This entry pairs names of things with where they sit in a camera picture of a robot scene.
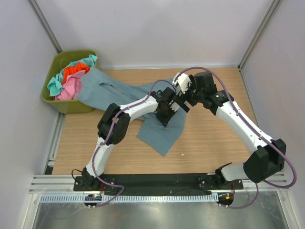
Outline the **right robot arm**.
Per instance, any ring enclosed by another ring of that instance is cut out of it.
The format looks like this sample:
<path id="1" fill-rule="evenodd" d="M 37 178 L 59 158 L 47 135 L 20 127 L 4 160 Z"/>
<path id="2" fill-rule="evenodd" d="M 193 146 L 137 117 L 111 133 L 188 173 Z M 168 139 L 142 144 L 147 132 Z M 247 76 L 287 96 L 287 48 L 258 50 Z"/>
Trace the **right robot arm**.
<path id="1" fill-rule="evenodd" d="M 214 178 L 217 187 L 225 189 L 238 179 L 259 183 L 284 168 L 285 160 L 279 155 L 279 152 L 284 154 L 286 151 L 284 141 L 273 140 L 245 115 L 226 90 L 217 90 L 211 73 L 178 73 L 173 85 L 179 86 L 178 95 L 182 101 L 187 101 L 191 106 L 202 103 L 204 108 L 228 124 L 250 154 L 242 164 L 229 163 L 218 168 L 220 174 Z"/>

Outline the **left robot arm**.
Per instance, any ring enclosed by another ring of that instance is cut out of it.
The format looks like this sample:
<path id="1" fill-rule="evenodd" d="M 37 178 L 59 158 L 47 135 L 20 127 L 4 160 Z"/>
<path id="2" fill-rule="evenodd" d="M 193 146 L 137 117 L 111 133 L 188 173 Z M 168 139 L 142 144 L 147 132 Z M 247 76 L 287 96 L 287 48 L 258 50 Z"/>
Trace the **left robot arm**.
<path id="1" fill-rule="evenodd" d="M 101 175 L 112 149 L 124 139 L 129 123 L 153 113 L 157 122 L 166 128 L 183 106 L 183 93 L 176 93 L 169 87 L 163 91 L 150 91 L 145 97 L 129 104 L 110 104 L 97 125 L 97 145 L 78 183 L 91 191 L 97 190 L 102 183 L 111 186 L 111 183 L 101 179 Z"/>

